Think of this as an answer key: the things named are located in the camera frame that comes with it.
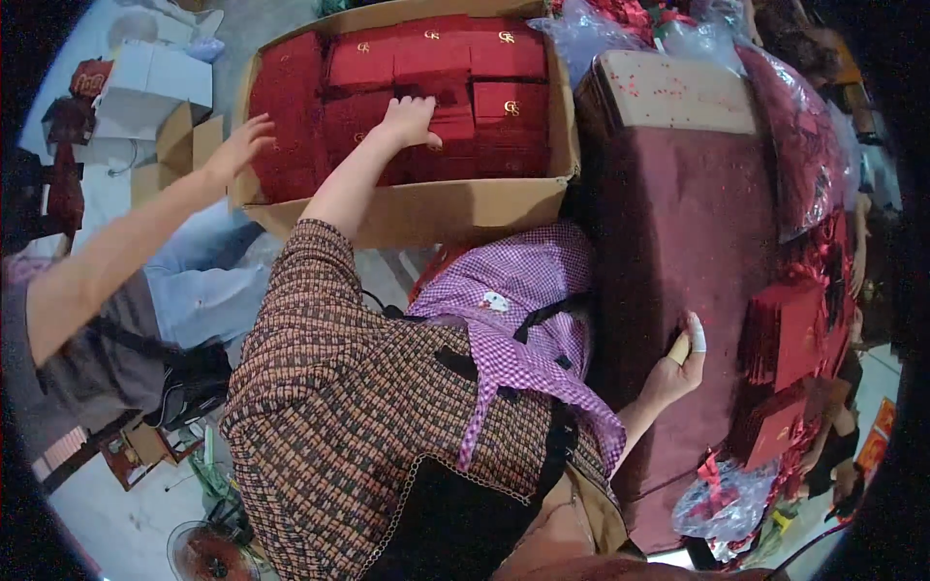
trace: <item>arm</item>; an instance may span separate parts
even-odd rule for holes
[[[853,254],[852,283],[849,294],[857,297],[866,278],[866,239],[871,236],[866,226],[866,217],[871,210],[871,198],[862,192],[856,194],[856,208],[853,210],[853,231],[856,236],[856,251]]]
[[[442,146],[442,140],[428,127],[436,99],[391,99],[384,121],[368,132],[316,192],[300,219],[315,218],[354,240],[384,167],[405,147],[428,143]]]
[[[704,327],[693,312],[688,314],[687,333],[691,338],[692,347],[691,354],[684,363],[678,364],[669,356],[658,360],[646,378],[640,396],[617,413],[620,423],[627,431],[627,445],[610,473],[611,479],[658,415],[700,385],[704,373],[707,341],[704,337]]]
[[[191,214],[222,198],[226,185],[272,138],[266,116],[237,129],[206,165],[141,208],[114,220],[74,255],[35,277],[26,320],[36,367],[87,323]]]

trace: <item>cardboard box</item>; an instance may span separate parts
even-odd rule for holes
[[[99,99],[95,138],[154,141],[182,102],[198,118],[213,108],[213,68],[166,46],[125,41]]]
[[[193,126],[191,103],[182,103],[158,130],[157,162],[132,169],[132,207],[139,207],[178,178],[203,167],[222,142],[222,116]]]
[[[478,18],[534,18],[545,16],[546,8],[541,1],[526,0],[395,0],[320,19],[272,41],[246,64],[232,125],[239,126],[248,117],[248,96],[259,72],[261,53],[288,38],[307,31],[332,37],[408,20],[461,13]],[[568,180],[580,171],[578,132],[568,73],[548,40],[546,55],[551,151],[547,177],[464,179],[377,188],[355,241],[356,247],[485,243],[557,219]],[[267,231],[284,239],[308,200],[266,204],[255,172],[247,169],[232,185],[230,202],[242,206]]]

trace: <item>hand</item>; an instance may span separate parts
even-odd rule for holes
[[[801,464],[798,465],[798,472],[800,474],[806,474],[814,469],[814,466],[817,465],[817,461],[820,459],[820,451],[815,449],[811,450],[807,454],[801,457]]]
[[[204,165],[208,185],[225,188],[231,184],[262,149],[274,143],[274,138],[267,135],[273,129],[274,122],[269,121],[267,113],[263,113],[233,131]]]
[[[852,282],[849,285],[849,294],[852,298],[859,296],[862,284],[866,280],[866,246],[860,244],[853,254]]]
[[[404,97],[391,99],[384,121],[376,127],[383,135],[396,142],[398,149],[426,143],[433,147],[442,147],[443,141],[430,132],[432,112],[436,109],[436,99]]]
[[[677,402],[700,385],[704,374],[707,341],[704,327],[694,312],[688,313],[686,333],[691,339],[691,354],[679,365],[671,357],[658,360],[643,385],[640,397],[666,407]]]

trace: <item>packaging material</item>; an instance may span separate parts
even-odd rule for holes
[[[733,47],[733,34],[723,24],[702,22],[697,27],[673,20],[662,26],[665,53],[677,59],[706,60],[733,74],[746,76],[746,69]]]
[[[197,118],[213,108],[213,69],[183,52],[126,41],[98,99],[95,138],[155,141],[181,103],[190,102]]]
[[[862,182],[862,148],[859,146],[859,140],[856,137],[856,128],[849,117],[840,111],[836,103],[830,101],[827,103],[830,109],[830,119],[833,122],[833,130],[836,132],[836,139],[839,142],[840,150],[843,152],[842,176],[843,176],[843,198],[838,197],[836,204],[841,201],[847,212],[856,209],[856,194],[859,191],[859,185]]]
[[[698,22],[725,26],[737,38],[749,39],[743,0],[691,0],[691,17]]]
[[[191,103],[182,103],[158,131],[157,162],[132,169],[132,207],[139,207],[177,179],[203,167],[222,143],[222,116],[194,126]]]
[[[792,67],[752,45],[743,61],[775,141],[778,239],[785,243],[823,220],[844,196],[844,167],[830,109]]]
[[[574,89],[591,67],[591,61],[610,49],[655,50],[635,33],[597,14],[584,0],[566,0],[560,19],[532,19],[530,28],[543,31],[568,65]]]
[[[397,0],[318,20],[272,41],[246,65],[233,126],[248,117],[249,96],[262,69],[263,56],[282,43],[309,31],[334,38],[411,20],[458,14],[523,19],[545,15],[546,7],[544,2],[525,0]],[[549,161],[542,174],[544,178],[462,179],[378,187],[355,245],[367,248],[443,242],[480,244],[556,220],[568,180],[579,171],[578,136],[567,71],[549,43],[546,63],[549,84],[542,90],[547,91],[549,101]],[[268,204],[262,198],[258,177],[249,170],[235,181],[230,198],[233,205],[243,206],[249,216],[281,238],[287,237],[307,204],[306,199]]]
[[[671,520],[676,532],[729,543],[746,538],[762,520],[778,460],[749,472],[732,460],[718,467],[717,483],[697,478],[675,504]]]
[[[223,41],[210,37],[198,38],[187,47],[185,52],[189,57],[194,57],[197,60],[212,64],[214,60],[218,59],[223,54],[223,50],[225,49],[226,45]]]
[[[757,131],[748,82],[709,62],[609,50],[575,94],[578,124],[602,143],[630,126]]]

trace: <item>cable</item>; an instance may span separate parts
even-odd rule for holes
[[[833,533],[838,533],[838,532],[842,531],[844,528],[846,528],[847,526],[849,526],[850,522],[852,522],[852,521],[844,522],[843,524],[838,524],[838,525],[834,526],[833,528],[831,528],[831,529],[830,529],[829,531],[827,531],[826,533],[823,533],[823,534],[821,534],[821,535],[817,535],[816,537],[814,537],[814,539],[813,539],[811,542],[809,542],[809,543],[807,543],[806,545],[804,545],[803,547],[799,548],[797,551],[795,551],[795,553],[794,553],[793,555],[791,555],[790,557],[788,557],[788,558],[785,560],[785,562],[781,563],[781,564],[778,566],[778,568],[776,568],[775,571],[773,571],[772,573],[766,575],[766,576],[765,576],[765,581],[768,581],[769,579],[776,579],[776,575],[780,574],[780,573],[783,572],[785,569],[787,569],[788,566],[789,566],[790,564],[792,564],[792,563],[794,562],[794,560],[796,560],[798,557],[800,557],[806,550],[808,550],[808,549],[811,548],[812,546],[816,545],[818,542],[822,541],[823,539],[827,538],[828,536],[832,535]]]
[[[127,165],[124,169],[121,169],[119,171],[116,171],[115,169],[108,169],[107,176],[109,176],[110,178],[115,178],[116,176],[122,176],[123,174],[125,174],[125,172],[132,169],[132,166],[136,163],[136,158],[139,157],[139,144],[136,143],[135,139],[130,139],[129,143],[132,143],[132,161],[129,162],[129,165]]]
[[[380,307],[381,312],[384,312],[384,303],[382,303],[381,300],[380,300],[378,297],[375,297],[374,295],[372,295],[371,293],[369,293],[368,291],[366,291],[364,288],[362,289],[362,293],[365,294],[365,295],[368,295],[369,297],[374,298],[374,299],[375,299],[375,302],[378,303],[378,306]]]

